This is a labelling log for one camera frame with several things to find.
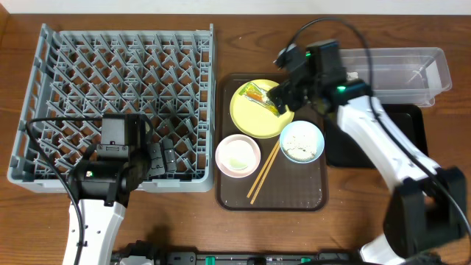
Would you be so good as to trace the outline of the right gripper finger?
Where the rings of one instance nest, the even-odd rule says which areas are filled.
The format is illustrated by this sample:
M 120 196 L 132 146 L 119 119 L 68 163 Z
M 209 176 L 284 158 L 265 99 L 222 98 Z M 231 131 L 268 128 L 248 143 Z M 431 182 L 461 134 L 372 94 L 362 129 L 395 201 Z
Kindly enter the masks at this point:
M 290 87 L 289 85 L 278 85 L 267 92 L 269 100 L 273 103 L 280 115 L 290 111 Z
M 288 84 L 290 87 L 290 103 L 288 104 L 290 111 L 296 112 L 304 107 L 309 101 L 309 89 L 307 85 Z

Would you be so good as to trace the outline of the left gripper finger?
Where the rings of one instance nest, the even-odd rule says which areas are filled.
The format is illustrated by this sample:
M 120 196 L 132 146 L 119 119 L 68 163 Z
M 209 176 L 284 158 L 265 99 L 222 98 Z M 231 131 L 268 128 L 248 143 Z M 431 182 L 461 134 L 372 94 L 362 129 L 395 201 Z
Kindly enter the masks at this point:
M 148 171 L 149 176 L 159 176 L 165 173 L 165 166 L 163 164 L 162 149 L 159 143 L 147 145 L 147 150 L 151 158 L 150 168 Z
M 177 170 L 177 162 L 175 157 L 173 141 L 168 138 L 162 140 L 163 158 L 167 172 L 175 172 Z

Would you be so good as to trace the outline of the green orange snack wrapper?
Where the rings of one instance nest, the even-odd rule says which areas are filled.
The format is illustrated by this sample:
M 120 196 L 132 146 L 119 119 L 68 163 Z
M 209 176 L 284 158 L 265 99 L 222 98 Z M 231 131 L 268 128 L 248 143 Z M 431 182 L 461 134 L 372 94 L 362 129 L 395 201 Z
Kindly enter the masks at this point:
M 245 97 L 249 101 L 265 108 L 276 117 L 280 116 L 280 113 L 275 107 L 275 104 L 267 96 L 267 91 L 258 87 L 254 82 L 248 82 L 247 84 L 243 85 L 238 94 Z

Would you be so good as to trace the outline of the light blue bowl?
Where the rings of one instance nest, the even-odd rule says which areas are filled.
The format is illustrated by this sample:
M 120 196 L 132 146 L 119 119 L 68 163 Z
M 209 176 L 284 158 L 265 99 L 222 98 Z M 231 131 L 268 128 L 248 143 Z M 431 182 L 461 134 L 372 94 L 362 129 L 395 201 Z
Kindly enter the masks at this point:
M 318 126 L 309 121 L 293 121 L 280 134 L 280 149 L 294 163 L 318 160 L 325 149 L 325 139 Z

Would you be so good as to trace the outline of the rice food scraps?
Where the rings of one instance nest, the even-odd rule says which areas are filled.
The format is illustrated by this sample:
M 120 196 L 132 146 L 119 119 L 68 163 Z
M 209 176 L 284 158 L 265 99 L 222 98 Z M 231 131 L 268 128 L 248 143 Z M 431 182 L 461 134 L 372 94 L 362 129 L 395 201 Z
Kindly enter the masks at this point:
M 313 160 L 319 153 L 316 132 L 311 129 L 290 129 L 283 139 L 283 150 L 297 162 Z

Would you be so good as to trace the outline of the pink round bowl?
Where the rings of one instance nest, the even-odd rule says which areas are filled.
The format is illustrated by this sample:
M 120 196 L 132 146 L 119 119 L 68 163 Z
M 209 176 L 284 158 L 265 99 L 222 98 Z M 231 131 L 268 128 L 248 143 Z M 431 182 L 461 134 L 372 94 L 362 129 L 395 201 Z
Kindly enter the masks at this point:
M 215 153 L 219 170 L 232 178 L 244 178 L 251 175 L 261 162 L 261 150 L 249 136 L 229 135 L 217 146 Z

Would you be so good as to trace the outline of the white paper cup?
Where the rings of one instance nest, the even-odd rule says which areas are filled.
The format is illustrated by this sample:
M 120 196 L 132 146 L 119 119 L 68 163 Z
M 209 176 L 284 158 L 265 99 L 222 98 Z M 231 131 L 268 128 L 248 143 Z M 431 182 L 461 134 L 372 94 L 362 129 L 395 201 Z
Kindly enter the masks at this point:
M 255 163 L 255 154 L 249 143 L 243 140 L 229 142 L 223 149 L 223 164 L 231 170 L 245 170 Z

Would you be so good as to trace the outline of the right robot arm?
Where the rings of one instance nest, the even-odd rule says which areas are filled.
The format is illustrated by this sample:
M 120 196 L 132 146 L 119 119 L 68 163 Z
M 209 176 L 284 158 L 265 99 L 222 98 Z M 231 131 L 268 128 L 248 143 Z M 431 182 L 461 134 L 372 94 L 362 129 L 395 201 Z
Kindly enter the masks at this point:
M 288 79 L 268 92 L 279 113 L 314 102 L 363 150 L 392 193 L 383 233 L 359 251 L 365 264 L 406 264 L 470 233 L 463 172 L 443 169 L 389 118 L 372 83 L 350 77 L 335 40 L 290 43 L 275 61 Z

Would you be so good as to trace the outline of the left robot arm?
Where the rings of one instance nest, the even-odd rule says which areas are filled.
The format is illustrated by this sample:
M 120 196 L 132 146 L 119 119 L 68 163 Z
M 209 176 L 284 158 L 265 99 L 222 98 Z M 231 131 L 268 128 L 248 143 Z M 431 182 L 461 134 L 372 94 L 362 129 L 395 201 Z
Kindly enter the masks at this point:
M 101 141 L 90 145 L 69 172 L 79 216 L 71 216 L 64 264 L 109 264 L 130 194 L 147 177 L 177 169 L 168 141 L 151 142 L 153 128 L 144 114 L 105 114 Z

